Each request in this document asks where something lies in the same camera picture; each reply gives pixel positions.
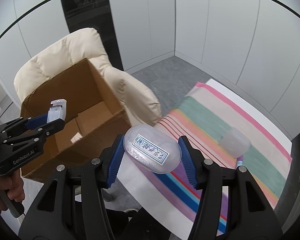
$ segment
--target cardboard box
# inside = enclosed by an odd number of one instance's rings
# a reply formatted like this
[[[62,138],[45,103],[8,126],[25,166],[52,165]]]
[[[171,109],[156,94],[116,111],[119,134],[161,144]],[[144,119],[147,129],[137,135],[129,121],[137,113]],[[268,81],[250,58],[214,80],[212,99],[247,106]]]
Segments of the cardboard box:
[[[21,168],[25,178],[45,182],[60,164],[83,165],[131,127],[119,100],[87,59],[38,87],[23,101],[21,116],[45,114],[50,102],[61,98],[67,100],[65,128],[48,137],[44,153]]]

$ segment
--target black cable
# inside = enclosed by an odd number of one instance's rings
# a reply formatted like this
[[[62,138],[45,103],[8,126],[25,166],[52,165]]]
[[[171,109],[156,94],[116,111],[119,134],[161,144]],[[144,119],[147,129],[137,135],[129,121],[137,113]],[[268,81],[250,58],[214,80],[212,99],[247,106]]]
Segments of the black cable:
[[[6,110],[3,111],[3,113],[0,115],[0,118],[1,116],[3,116],[3,114],[7,111],[7,109],[13,104],[13,102],[11,102],[11,104],[6,108]]]

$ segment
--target frosted plastic container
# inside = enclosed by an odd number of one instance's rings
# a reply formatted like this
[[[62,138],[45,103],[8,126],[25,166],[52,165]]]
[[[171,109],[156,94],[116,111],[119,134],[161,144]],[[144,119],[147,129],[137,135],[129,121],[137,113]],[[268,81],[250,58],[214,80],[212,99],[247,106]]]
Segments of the frosted plastic container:
[[[220,140],[219,145],[232,157],[238,158],[248,151],[251,142],[238,129],[231,128]]]
[[[52,107],[50,107],[47,117],[47,123],[52,122],[57,119],[66,119],[66,105],[67,100],[58,99],[51,101]]]
[[[173,171],[181,160],[179,144],[147,124],[130,128],[124,136],[123,146],[135,163],[158,174]]]

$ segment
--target table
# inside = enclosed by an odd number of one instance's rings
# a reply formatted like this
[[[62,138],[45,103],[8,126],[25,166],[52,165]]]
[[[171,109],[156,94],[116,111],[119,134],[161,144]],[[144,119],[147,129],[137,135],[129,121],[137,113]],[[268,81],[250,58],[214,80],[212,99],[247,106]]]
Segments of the table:
[[[290,154],[291,142],[289,139],[257,109],[215,80],[210,79],[206,85],[214,88],[239,106]],[[118,179],[143,208],[163,226],[182,240],[188,238],[193,222],[163,196],[127,155],[123,157]]]

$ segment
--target gray floor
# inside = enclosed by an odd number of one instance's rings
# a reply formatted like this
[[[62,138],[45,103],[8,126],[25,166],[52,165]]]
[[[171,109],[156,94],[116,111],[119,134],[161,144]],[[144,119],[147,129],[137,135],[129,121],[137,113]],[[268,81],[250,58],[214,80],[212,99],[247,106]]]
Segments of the gray floor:
[[[173,56],[132,74],[156,95],[162,116],[178,106],[197,82],[211,76],[184,60]]]

